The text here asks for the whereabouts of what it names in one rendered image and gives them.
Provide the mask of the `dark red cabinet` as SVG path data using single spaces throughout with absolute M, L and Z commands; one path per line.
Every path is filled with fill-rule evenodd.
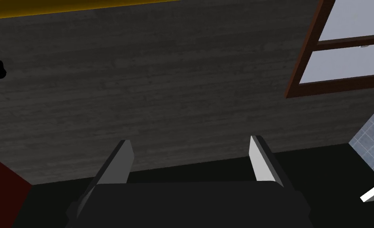
M 0 162 L 0 228 L 12 228 L 31 187 Z

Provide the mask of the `brown framed window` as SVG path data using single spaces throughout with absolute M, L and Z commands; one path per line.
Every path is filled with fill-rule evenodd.
M 286 98 L 374 88 L 374 0 L 319 0 Z

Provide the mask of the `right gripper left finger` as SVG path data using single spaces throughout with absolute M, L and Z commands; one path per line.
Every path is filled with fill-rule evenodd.
M 130 140 L 121 140 L 92 179 L 85 193 L 79 198 L 76 217 L 80 215 L 96 185 L 126 183 L 133 161 L 134 152 Z

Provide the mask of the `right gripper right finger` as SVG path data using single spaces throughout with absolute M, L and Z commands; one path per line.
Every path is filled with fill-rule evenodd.
M 250 137 L 249 158 L 257 181 L 273 181 L 283 186 L 272 152 L 261 136 Z

